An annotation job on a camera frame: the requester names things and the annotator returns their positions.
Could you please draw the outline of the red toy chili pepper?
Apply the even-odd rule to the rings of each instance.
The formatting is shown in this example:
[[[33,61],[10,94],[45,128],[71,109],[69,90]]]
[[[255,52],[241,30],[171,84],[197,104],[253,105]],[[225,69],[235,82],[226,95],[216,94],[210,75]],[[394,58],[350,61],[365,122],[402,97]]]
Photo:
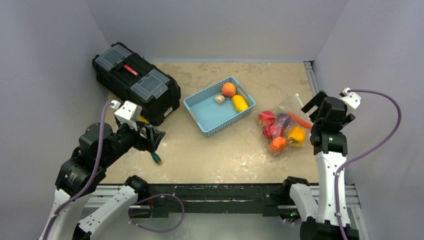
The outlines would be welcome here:
[[[305,129],[308,129],[308,130],[311,130],[312,129],[312,125],[310,123],[308,123],[307,121],[305,121],[302,118],[298,117],[293,112],[288,111],[287,114],[292,118],[292,120],[294,122],[296,122],[301,127],[305,128]]]

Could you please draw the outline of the yellow toy bell pepper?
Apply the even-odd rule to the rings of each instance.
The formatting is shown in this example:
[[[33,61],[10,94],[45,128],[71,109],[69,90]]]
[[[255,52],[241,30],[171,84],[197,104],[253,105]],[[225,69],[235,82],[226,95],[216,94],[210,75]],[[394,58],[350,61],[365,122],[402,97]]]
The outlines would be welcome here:
[[[306,131],[303,127],[295,126],[287,135],[288,141],[293,147],[302,147],[306,139]]]

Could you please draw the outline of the clear zip top bag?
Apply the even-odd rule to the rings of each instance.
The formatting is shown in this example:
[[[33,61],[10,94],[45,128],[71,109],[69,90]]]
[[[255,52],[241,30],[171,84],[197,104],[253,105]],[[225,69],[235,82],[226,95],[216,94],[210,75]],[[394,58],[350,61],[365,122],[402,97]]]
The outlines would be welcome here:
[[[272,155],[306,145],[313,124],[301,110],[303,106],[300,95],[295,93],[284,98],[277,107],[258,114],[256,122]]]

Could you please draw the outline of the red toy bell pepper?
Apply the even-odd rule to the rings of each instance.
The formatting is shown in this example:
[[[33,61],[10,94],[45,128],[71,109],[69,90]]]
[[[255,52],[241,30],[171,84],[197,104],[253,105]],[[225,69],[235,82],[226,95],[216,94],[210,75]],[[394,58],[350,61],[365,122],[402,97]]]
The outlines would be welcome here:
[[[284,134],[285,128],[283,127],[283,125],[279,122],[274,122],[268,126],[266,126],[263,130],[262,130],[262,135],[268,139],[268,140],[272,140],[275,139],[277,137],[281,137]]]

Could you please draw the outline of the orange toy pumpkin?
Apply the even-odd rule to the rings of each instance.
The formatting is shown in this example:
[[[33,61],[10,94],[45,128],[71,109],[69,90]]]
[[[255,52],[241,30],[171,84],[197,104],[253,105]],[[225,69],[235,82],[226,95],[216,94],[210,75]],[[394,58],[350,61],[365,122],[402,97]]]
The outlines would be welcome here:
[[[269,150],[274,154],[283,152],[288,145],[288,140],[285,137],[278,136],[274,138],[268,145]]]

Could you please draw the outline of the red toy apple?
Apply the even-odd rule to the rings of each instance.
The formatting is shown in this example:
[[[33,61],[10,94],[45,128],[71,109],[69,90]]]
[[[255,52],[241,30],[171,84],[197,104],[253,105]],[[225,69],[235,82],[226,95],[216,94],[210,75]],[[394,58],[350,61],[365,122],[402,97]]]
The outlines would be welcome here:
[[[274,123],[275,119],[276,116],[272,111],[265,110],[259,113],[257,121],[262,128],[265,128]]]

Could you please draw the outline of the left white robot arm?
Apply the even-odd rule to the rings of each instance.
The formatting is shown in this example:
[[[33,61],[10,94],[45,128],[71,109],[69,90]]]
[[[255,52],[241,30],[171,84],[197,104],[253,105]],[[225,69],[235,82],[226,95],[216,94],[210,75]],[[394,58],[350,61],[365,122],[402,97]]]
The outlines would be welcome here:
[[[149,185],[138,176],[128,177],[110,200],[82,218],[82,212],[107,168],[134,148],[154,153],[165,132],[137,121],[132,129],[120,124],[117,132],[107,123],[93,123],[79,138],[79,145],[65,161],[55,181],[53,207],[40,236],[42,240],[94,240],[120,211],[149,199]]]

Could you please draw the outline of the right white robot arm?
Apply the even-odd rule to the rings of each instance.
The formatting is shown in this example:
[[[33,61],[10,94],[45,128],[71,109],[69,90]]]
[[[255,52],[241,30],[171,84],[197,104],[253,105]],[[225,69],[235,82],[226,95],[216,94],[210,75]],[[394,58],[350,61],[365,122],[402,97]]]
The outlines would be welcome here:
[[[300,218],[299,237],[302,240],[358,240],[359,231],[351,227],[345,189],[347,137],[342,129],[355,119],[352,111],[361,97],[345,88],[340,97],[317,93],[301,109],[312,122],[310,143],[318,167],[318,199],[311,187],[299,178],[288,178],[280,196],[288,204],[294,203]]]

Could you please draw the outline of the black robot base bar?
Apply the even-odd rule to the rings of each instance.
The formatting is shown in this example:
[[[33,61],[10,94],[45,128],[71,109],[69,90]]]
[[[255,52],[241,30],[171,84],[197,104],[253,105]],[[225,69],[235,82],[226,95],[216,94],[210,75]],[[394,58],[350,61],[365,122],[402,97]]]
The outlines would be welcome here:
[[[263,217],[299,219],[290,187],[310,183],[289,176],[282,183],[140,183],[132,218],[167,218],[171,213],[259,214]]]

